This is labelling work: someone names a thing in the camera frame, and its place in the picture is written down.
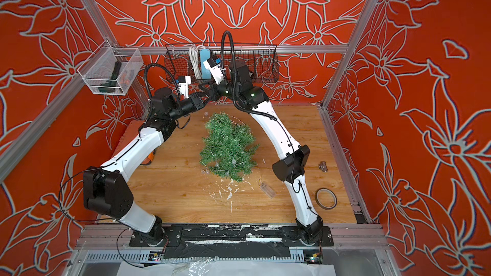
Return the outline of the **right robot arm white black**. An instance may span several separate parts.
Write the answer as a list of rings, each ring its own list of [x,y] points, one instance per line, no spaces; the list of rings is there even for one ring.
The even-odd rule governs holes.
[[[294,139],[277,116],[267,93],[253,84],[247,64],[240,62],[235,55],[230,31],[222,34],[219,56],[212,56],[204,66],[212,75],[212,80],[207,83],[210,86],[209,98],[217,101],[226,97],[237,110],[251,115],[276,150],[279,160],[272,165],[272,170],[286,185],[292,199],[297,239],[308,245],[320,244],[323,219],[314,208],[306,186],[305,165],[309,147]]]

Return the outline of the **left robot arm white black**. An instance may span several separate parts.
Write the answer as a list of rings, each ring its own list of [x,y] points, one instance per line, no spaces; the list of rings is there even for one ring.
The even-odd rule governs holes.
[[[148,91],[150,111],[137,136],[113,158],[83,173],[83,204],[87,210],[107,215],[130,227],[144,243],[154,246],[164,239],[162,220],[140,207],[128,182],[134,171],[178,126],[178,119],[203,109],[209,96],[198,91],[183,99],[180,82],[171,78],[174,87]]]

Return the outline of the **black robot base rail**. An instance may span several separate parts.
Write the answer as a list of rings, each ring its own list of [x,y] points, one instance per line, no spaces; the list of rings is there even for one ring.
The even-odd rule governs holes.
[[[299,228],[293,224],[165,224],[164,237],[156,247],[177,247],[186,242],[195,244],[234,244],[240,242],[277,243],[287,247],[332,247],[331,229],[310,242],[301,239]]]

